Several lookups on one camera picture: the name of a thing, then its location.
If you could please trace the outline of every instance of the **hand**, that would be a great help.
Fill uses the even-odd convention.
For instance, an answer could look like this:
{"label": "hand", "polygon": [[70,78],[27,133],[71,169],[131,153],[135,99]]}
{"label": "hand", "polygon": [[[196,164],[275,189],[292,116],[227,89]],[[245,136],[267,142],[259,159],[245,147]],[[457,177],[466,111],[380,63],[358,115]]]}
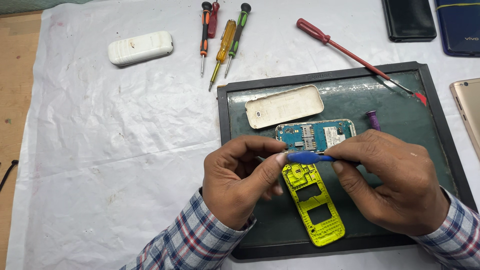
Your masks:
{"label": "hand", "polygon": [[242,135],[205,158],[202,196],[220,222],[239,230],[260,197],[268,200],[283,193],[277,179],[287,157],[276,153],[285,147],[272,138]]}
{"label": "hand", "polygon": [[[342,187],[372,223],[419,236],[434,232],[445,220],[450,203],[424,147],[368,130],[327,149],[325,154],[341,159],[332,167]],[[359,161],[384,184],[371,188],[346,160]]]}

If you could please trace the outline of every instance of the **shirt sleeve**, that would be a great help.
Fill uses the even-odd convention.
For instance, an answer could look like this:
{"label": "shirt sleeve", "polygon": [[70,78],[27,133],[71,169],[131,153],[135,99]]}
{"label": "shirt sleeve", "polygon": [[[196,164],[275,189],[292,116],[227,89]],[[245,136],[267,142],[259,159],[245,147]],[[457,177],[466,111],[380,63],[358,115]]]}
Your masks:
{"label": "shirt sleeve", "polygon": [[168,228],[120,270],[218,269],[255,224],[253,215],[240,231],[222,224],[204,203],[199,189]]}
{"label": "shirt sleeve", "polygon": [[413,238],[443,265],[443,269],[480,269],[480,217],[453,195],[443,224],[433,233]]}

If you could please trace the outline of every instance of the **black cable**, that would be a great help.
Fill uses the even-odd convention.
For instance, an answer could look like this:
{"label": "black cable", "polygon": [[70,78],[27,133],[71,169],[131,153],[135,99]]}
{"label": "black cable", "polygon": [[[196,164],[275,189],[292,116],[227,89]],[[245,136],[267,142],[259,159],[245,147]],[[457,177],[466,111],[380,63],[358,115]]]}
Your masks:
{"label": "black cable", "polygon": [[0,191],[3,188],[3,185],[5,184],[5,181],[7,180],[8,175],[10,174],[10,171],[13,169],[15,165],[18,164],[18,160],[12,160],[12,164],[10,165],[10,168],[8,168],[7,172],[5,173],[1,183],[0,183]]}

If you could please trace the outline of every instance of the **rubber band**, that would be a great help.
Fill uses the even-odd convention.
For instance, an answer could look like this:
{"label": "rubber band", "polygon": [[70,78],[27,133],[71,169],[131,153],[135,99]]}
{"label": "rubber band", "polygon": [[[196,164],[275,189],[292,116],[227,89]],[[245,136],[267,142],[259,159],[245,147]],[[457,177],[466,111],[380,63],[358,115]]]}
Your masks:
{"label": "rubber band", "polygon": [[435,9],[435,11],[437,11],[439,8],[444,8],[444,7],[453,7],[453,6],[461,7],[461,6],[473,6],[473,5],[480,5],[480,3],[463,3],[463,4],[441,5],[441,6],[438,6],[438,7]]}

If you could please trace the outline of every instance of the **blue circuit board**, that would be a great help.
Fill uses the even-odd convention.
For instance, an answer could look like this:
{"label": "blue circuit board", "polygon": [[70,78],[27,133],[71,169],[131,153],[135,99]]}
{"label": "blue circuit board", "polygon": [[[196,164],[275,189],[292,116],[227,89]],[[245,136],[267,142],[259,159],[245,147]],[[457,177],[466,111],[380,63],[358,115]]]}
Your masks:
{"label": "blue circuit board", "polygon": [[288,151],[323,153],[328,147],[355,135],[355,126],[348,119],[282,124],[276,127],[276,139],[285,142]]}

